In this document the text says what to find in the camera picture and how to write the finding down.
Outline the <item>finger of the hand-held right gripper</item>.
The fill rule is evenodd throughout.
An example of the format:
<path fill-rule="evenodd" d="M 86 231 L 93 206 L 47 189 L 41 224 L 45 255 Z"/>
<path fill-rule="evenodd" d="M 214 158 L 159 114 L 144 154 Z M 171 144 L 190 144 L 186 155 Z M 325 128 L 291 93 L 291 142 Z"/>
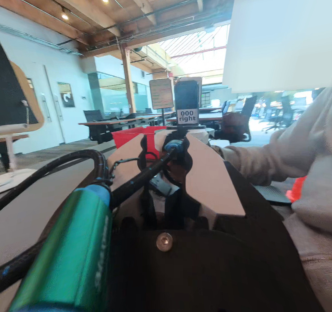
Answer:
<path fill-rule="evenodd" d="M 158 152 L 162 151 L 165 139 L 169 134 L 169 130 L 156 130 L 155 131 L 155 149 Z"/>
<path fill-rule="evenodd" d="M 209 133 L 205 129 L 193 129 L 193 137 L 204 144 L 209 144 Z"/>

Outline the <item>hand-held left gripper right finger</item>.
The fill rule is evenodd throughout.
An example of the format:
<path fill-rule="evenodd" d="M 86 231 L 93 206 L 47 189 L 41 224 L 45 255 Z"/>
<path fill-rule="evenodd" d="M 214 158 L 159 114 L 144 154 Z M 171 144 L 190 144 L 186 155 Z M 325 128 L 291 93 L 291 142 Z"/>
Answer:
<path fill-rule="evenodd" d="M 210 229 L 220 216 L 244 219 L 245 210 L 223 158 L 193 135 L 187 134 L 186 139 L 192 166 L 186 174 L 185 192 L 200 204 L 198 216 L 207 219 Z"/>

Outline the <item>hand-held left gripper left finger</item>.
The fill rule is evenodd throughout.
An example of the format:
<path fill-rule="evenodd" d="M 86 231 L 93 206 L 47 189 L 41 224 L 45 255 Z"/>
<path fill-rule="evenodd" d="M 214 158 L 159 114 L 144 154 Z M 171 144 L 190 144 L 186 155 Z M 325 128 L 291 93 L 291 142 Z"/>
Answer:
<path fill-rule="evenodd" d="M 147 137 L 139 134 L 119 147 L 107 160 L 109 169 L 115 161 L 138 157 L 139 161 L 120 164 L 114 171 L 110 206 L 115 231 L 149 231 L 157 228 L 157 216 L 150 193 L 150 180 L 136 177 L 152 165 L 146 160 Z"/>

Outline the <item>person's right forearm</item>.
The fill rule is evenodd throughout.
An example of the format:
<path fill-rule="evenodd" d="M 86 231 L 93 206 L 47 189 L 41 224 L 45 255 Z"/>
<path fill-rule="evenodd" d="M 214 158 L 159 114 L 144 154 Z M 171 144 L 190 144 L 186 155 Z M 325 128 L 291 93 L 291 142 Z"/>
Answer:
<path fill-rule="evenodd" d="M 290 127 L 275 132 L 262 147 L 211 146 L 254 185 L 307 176 L 331 185 L 331 87 L 325 88 Z"/>

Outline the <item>red plastic bin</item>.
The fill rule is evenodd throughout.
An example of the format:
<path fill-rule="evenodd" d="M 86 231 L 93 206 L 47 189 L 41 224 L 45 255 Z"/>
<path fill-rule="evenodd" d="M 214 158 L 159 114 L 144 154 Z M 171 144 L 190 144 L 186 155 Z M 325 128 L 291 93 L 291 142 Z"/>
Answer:
<path fill-rule="evenodd" d="M 166 129 L 166 126 L 147 126 L 147 127 L 135 127 L 129 128 L 121 131 L 112 132 L 112 136 L 117 148 L 126 144 L 139 134 L 144 134 L 147 136 L 147 159 L 159 158 L 159 151 L 155 148 L 154 135 L 157 130 Z"/>

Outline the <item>brown office chair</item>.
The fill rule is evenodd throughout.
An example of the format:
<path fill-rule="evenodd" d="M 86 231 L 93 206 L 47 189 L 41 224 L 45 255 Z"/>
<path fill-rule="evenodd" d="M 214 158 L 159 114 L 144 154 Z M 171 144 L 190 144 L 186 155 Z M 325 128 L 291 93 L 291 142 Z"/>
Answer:
<path fill-rule="evenodd" d="M 249 117 L 240 112 L 227 112 L 220 121 L 220 131 L 222 140 L 243 142 L 250 136 Z"/>

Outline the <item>brown-topped office desk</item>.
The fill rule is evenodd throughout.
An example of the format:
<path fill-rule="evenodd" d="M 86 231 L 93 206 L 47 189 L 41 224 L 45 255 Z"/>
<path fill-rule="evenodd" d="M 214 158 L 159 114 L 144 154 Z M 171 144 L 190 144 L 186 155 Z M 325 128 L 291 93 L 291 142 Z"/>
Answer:
<path fill-rule="evenodd" d="M 161 117 L 161 114 L 144 114 L 124 119 L 79 123 L 79 125 L 88 127 L 89 139 L 91 141 L 97 142 L 97 144 L 102 144 L 113 140 L 113 132 L 118 132 L 127 128 L 153 126 L 156 125 L 158 119 Z"/>

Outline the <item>black mesh desk chair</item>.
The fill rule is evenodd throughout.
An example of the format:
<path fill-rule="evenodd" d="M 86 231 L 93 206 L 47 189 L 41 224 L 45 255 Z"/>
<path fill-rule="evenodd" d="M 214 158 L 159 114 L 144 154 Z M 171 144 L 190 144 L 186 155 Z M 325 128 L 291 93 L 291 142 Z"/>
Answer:
<path fill-rule="evenodd" d="M 243 118 L 243 142 L 250 142 L 251 141 L 251 132 L 249 128 L 249 120 L 252 115 L 252 111 L 255 107 L 257 101 L 257 95 L 252 96 L 250 98 L 246 98 L 246 101 L 244 103 L 244 106 L 242 108 L 242 111 L 240 112 L 242 118 Z"/>
<path fill-rule="evenodd" d="M 103 117 L 100 110 L 83 111 L 87 123 L 102 122 Z M 89 125 L 89 139 L 98 144 L 104 143 L 103 135 L 107 132 L 106 125 Z"/>

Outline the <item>white double door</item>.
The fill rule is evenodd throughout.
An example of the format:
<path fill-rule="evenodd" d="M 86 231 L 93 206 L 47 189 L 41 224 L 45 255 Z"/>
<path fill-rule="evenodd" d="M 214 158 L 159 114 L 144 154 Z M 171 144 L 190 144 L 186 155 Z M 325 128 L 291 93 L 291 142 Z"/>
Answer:
<path fill-rule="evenodd" d="M 86 129 L 80 125 L 83 110 L 89 108 L 84 79 L 77 72 L 61 67 L 29 62 L 30 80 L 43 114 L 43 126 L 31 133 L 33 150 L 42 150 L 82 140 Z"/>

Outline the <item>orange traffic cone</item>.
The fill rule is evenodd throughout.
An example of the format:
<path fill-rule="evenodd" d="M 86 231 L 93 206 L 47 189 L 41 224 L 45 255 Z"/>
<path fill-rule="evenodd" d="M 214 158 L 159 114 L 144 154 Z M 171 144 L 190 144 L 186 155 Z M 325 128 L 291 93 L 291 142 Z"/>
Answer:
<path fill-rule="evenodd" d="M 287 190 L 285 195 L 291 203 L 294 203 L 301 198 L 302 187 L 303 187 L 303 183 L 305 182 L 306 178 L 307 178 L 307 176 L 295 179 L 292 189 Z"/>

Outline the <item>row of black office chairs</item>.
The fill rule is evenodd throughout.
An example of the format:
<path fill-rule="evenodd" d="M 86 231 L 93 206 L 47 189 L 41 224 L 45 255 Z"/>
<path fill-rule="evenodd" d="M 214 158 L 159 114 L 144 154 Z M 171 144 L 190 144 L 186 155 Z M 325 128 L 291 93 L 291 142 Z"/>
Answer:
<path fill-rule="evenodd" d="M 288 128 L 306 111 L 313 102 L 315 89 L 279 90 L 266 92 L 262 98 L 264 108 L 262 123 L 267 126 L 262 132 Z"/>

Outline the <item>white panel stand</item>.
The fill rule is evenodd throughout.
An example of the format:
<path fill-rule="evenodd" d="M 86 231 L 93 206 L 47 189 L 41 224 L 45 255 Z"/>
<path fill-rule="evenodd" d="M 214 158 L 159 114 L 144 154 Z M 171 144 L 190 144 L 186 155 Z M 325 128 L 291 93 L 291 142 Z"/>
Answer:
<path fill-rule="evenodd" d="M 0 192 L 4 193 L 22 183 L 25 179 L 36 172 L 36 169 L 17 169 L 16 157 L 14 155 L 14 138 L 23 139 L 28 135 L 16 135 L 20 132 L 26 132 L 27 124 L 3 125 L 0 127 L 0 137 L 5 140 L 7 154 L 9 158 L 9 171 L 0 176 Z"/>

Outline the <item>wood-framed black panel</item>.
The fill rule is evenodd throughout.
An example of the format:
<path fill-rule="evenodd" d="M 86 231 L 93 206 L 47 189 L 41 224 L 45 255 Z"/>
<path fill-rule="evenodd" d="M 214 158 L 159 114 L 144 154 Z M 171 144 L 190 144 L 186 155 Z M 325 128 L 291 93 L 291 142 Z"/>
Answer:
<path fill-rule="evenodd" d="M 27 124 L 26 132 L 36 131 L 44 125 L 44 116 L 26 75 L 0 46 L 0 126 L 14 124 Z"/>

